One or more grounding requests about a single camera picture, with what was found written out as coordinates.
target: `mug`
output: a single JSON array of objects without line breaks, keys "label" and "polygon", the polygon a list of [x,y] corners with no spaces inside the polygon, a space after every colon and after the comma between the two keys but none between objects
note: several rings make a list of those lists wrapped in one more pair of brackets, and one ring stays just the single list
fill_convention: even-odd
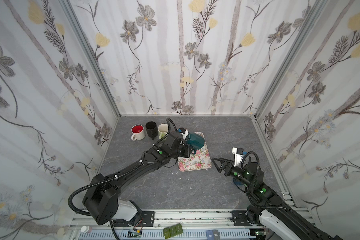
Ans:
[{"label": "mug", "polygon": [[131,131],[132,131],[131,140],[133,140],[133,141],[141,140],[145,137],[143,125],[137,124],[132,127]]},{"label": "mug", "polygon": [[154,140],[155,137],[157,137],[158,130],[157,130],[157,124],[155,122],[147,122],[145,124],[145,129],[147,130],[148,137],[152,138],[152,140]]},{"label": "mug", "polygon": [[158,138],[161,139],[168,132],[168,124],[166,123],[160,124],[157,129],[158,129]]}]

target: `floral tray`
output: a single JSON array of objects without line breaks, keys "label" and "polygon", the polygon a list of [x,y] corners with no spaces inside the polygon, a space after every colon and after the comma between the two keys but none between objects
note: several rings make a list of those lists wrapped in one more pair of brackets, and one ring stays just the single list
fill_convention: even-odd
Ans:
[{"label": "floral tray", "polygon": [[[197,134],[204,137],[202,132],[196,132]],[[191,154],[191,157],[179,157],[179,169],[182,172],[192,171],[192,170],[200,170],[207,169],[212,167],[211,158],[209,157],[208,148],[206,147],[206,143],[204,146],[196,151],[196,154]]]}]

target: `gray marble tabletop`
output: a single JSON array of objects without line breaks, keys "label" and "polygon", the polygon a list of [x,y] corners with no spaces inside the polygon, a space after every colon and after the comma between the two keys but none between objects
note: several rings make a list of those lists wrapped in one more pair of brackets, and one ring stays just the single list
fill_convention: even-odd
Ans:
[{"label": "gray marble tabletop", "polygon": [[[255,151],[264,171],[264,182],[280,193],[269,161],[249,117],[191,117],[174,116],[176,127],[202,132],[211,157],[234,159],[232,147]],[[109,143],[100,173],[108,175],[137,161],[144,150],[158,140],[146,136],[131,140],[131,127],[154,121],[166,123],[165,117],[121,117]],[[172,159],[168,166],[175,163]],[[133,200],[141,209],[241,209],[250,204],[246,195],[236,188],[232,177],[219,174],[212,165],[208,170],[181,172],[176,164],[162,167],[130,184],[119,196]]]}]

